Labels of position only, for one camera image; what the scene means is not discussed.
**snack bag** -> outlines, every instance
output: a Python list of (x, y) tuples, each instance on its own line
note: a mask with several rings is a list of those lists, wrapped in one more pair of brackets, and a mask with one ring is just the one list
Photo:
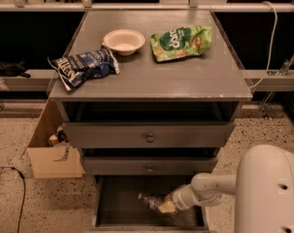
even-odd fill
[(197, 56), (211, 49), (212, 28), (199, 25), (181, 27), (164, 34), (153, 34), (150, 42), (159, 62)]
[(118, 62), (111, 50), (102, 46), (100, 50), (88, 51), (49, 61), (58, 71), (66, 89), (76, 89), (88, 79), (103, 78), (109, 74), (118, 74)]

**cardboard box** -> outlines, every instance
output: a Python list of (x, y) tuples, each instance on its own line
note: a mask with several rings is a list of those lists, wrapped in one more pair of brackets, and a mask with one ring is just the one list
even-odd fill
[(27, 148), (35, 179), (81, 178), (84, 171), (77, 149), (69, 148), (68, 158), (61, 159), (66, 148), (52, 148), (49, 137), (63, 123), (56, 104), (48, 100)]

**speckled floor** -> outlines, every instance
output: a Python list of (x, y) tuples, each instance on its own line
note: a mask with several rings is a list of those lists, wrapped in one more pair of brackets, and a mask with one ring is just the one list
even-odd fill
[[(215, 174), (234, 174), (245, 150), (260, 144), (272, 144), (294, 152), (294, 124), (282, 106), (270, 108), (272, 119), (263, 119), (258, 110), (244, 107), (237, 126), (218, 155)], [(66, 232), (90, 230), (95, 188), (91, 179), (35, 180), (25, 148), (38, 121), (37, 117), (0, 117), (0, 233)], [(207, 208), (211, 230), (234, 232), (234, 197), (224, 196), (221, 205)]]

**white cable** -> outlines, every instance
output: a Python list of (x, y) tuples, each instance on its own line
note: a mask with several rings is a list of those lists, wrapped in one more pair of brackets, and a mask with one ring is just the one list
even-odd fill
[(273, 6), (273, 4), (271, 2), (268, 2), (268, 1), (264, 1), (263, 4), (269, 6), (269, 7), (271, 7), (273, 9), (274, 14), (275, 14), (275, 21), (274, 21), (274, 27), (273, 27), (273, 32), (272, 32), (272, 36), (271, 36), (269, 57), (268, 57), (268, 61), (267, 61), (266, 72), (263, 74), (262, 78), (257, 83), (255, 83), (254, 85), (249, 87), (250, 89), (255, 88), (256, 86), (258, 86), (264, 80), (264, 77), (265, 77), (265, 75), (267, 74), (267, 72), (268, 72), (268, 70), (270, 68), (272, 50), (273, 50), (273, 42), (274, 42), (274, 35), (275, 35), (275, 31), (276, 31), (276, 26), (277, 26), (277, 23), (278, 23), (277, 11), (276, 11), (275, 7)]

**black cable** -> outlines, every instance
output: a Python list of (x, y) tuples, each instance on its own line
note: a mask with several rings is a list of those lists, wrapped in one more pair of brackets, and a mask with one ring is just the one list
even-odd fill
[(20, 178), (21, 178), (21, 180), (22, 180), (22, 183), (23, 183), (23, 196), (22, 196), (22, 202), (21, 202), (21, 206), (20, 206), (18, 225), (17, 225), (17, 233), (19, 233), (22, 210), (23, 210), (24, 200), (25, 200), (25, 196), (26, 196), (26, 183), (25, 183), (25, 180), (24, 180), (24, 176), (16, 167), (5, 166), (5, 167), (0, 167), (0, 168), (2, 168), (2, 169), (3, 168), (11, 168), (12, 170), (17, 171)]

